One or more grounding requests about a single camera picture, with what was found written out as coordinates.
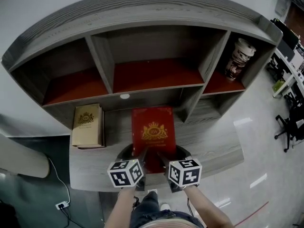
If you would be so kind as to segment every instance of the power outlet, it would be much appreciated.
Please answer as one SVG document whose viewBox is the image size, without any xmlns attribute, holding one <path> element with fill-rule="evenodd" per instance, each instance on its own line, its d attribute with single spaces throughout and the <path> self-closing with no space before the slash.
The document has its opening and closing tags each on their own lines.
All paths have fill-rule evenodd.
<svg viewBox="0 0 304 228">
<path fill-rule="evenodd" d="M 63 201 L 63 202 L 61 202 L 61 203 L 56 204 L 56 208 L 57 208 L 58 210 L 60 210 L 59 205 L 61 206 L 62 209 L 68 207 L 68 203 L 67 203 L 66 201 Z"/>
</svg>

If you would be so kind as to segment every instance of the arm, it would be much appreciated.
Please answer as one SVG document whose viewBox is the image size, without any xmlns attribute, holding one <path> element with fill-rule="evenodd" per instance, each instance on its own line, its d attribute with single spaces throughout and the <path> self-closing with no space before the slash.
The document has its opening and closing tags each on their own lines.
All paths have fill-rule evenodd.
<svg viewBox="0 0 304 228">
<path fill-rule="evenodd" d="M 129 228 L 135 187 L 123 188 L 104 228 Z"/>
<path fill-rule="evenodd" d="M 184 191 L 208 228 L 233 228 L 228 216 L 207 199 L 196 186 L 188 186 Z"/>
</svg>

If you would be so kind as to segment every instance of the shoe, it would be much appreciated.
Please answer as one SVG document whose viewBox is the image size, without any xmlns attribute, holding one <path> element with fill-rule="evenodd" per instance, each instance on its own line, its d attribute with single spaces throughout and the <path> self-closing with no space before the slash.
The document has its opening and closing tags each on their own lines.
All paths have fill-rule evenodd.
<svg viewBox="0 0 304 228">
<path fill-rule="evenodd" d="M 148 190 L 148 193 L 152 192 L 152 191 L 156 192 L 156 194 L 157 194 L 157 189 L 150 189 L 150 190 Z"/>
<path fill-rule="evenodd" d="M 170 205 L 167 204 L 167 203 L 163 203 L 163 204 L 161 205 L 161 211 L 163 211 L 163 210 L 165 210 L 165 209 L 171 210 Z"/>
</svg>

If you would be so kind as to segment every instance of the shirt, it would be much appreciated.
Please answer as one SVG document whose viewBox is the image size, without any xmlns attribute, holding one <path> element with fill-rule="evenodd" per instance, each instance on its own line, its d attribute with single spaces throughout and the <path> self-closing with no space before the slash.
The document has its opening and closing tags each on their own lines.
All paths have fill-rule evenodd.
<svg viewBox="0 0 304 228">
<path fill-rule="evenodd" d="M 164 218 L 151 221 L 140 228 L 198 228 L 198 226 L 181 218 Z"/>
</svg>

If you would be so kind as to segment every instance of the shelf divider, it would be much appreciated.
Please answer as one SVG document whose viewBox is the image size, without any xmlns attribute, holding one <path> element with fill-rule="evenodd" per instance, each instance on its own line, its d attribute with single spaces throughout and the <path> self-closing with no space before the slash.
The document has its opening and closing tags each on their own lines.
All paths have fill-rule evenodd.
<svg viewBox="0 0 304 228">
<path fill-rule="evenodd" d="M 205 80 L 205 85 L 198 90 L 196 94 L 189 97 L 181 107 L 180 117 L 184 122 L 188 120 L 198 101 L 200 100 L 200 97 L 219 62 L 220 56 L 223 53 L 230 33 L 231 31 L 221 31 L 217 34 L 211 35 L 208 40 L 206 40 L 209 43 L 209 51 L 206 51 L 205 54 L 202 55 L 203 59 L 199 65 L 199 71 Z"/>
<path fill-rule="evenodd" d="M 265 42 L 256 41 L 256 44 L 257 50 L 254 56 L 247 62 L 244 68 L 245 73 L 241 78 L 245 88 L 248 88 L 252 84 L 258 73 L 265 67 L 276 50 L 274 45 Z"/>
<path fill-rule="evenodd" d="M 85 40 L 108 93 L 113 93 L 115 63 L 108 39 L 103 36 L 86 36 Z"/>
</svg>

